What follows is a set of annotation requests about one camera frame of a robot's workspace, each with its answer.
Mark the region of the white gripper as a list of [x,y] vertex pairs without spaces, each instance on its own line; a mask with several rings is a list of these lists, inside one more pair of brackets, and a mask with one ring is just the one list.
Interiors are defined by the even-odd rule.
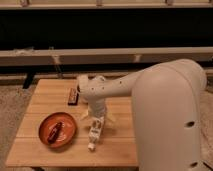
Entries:
[[82,113],[80,120],[88,119],[90,115],[96,118],[101,118],[106,115],[106,118],[110,122],[116,121],[115,116],[112,113],[107,112],[106,102],[104,99],[89,101],[88,107],[89,109]]

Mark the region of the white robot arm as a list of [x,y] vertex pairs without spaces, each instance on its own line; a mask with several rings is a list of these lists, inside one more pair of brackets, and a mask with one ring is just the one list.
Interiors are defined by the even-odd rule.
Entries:
[[105,99],[129,96],[140,171],[204,171],[200,96],[207,83],[193,60],[160,63],[116,80],[78,78],[91,114],[106,114]]

